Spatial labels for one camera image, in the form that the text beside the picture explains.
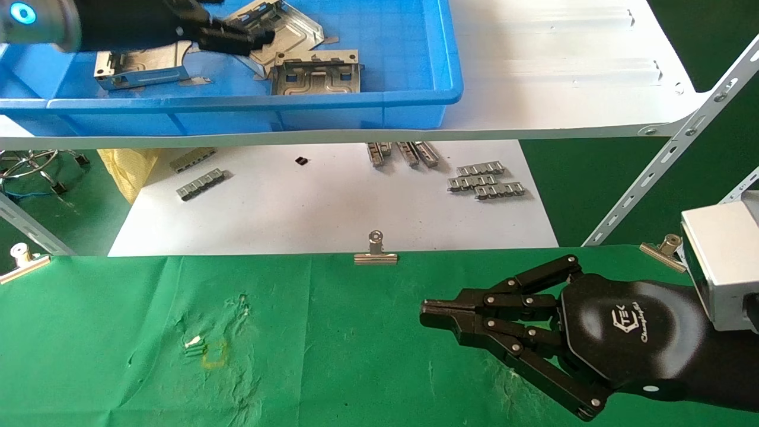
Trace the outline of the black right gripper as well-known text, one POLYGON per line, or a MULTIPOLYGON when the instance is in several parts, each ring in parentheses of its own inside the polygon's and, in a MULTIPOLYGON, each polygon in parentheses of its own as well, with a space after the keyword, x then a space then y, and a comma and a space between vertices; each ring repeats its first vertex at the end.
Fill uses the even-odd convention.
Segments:
MULTIPOLYGON (((610 390, 573 378, 537 352, 528 328, 547 321, 559 298, 544 290, 583 274, 574 254, 449 300, 426 299, 425 327, 450 330, 461 346, 490 352, 578 419, 605 409, 610 390)), ((694 288, 612 281, 585 274, 562 289, 562 327, 573 362, 612 391, 756 412, 758 350, 752 332, 719 332, 694 288)))

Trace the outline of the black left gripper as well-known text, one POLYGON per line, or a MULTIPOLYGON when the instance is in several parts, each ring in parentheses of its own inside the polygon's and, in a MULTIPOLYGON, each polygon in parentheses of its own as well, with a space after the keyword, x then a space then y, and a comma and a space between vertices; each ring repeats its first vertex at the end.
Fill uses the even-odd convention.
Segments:
POLYGON ((201 50, 249 56, 273 43, 275 32, 249 30, 206 9, 225 1, 75 1, 79 52, 141 50, 199 38, 201 50))

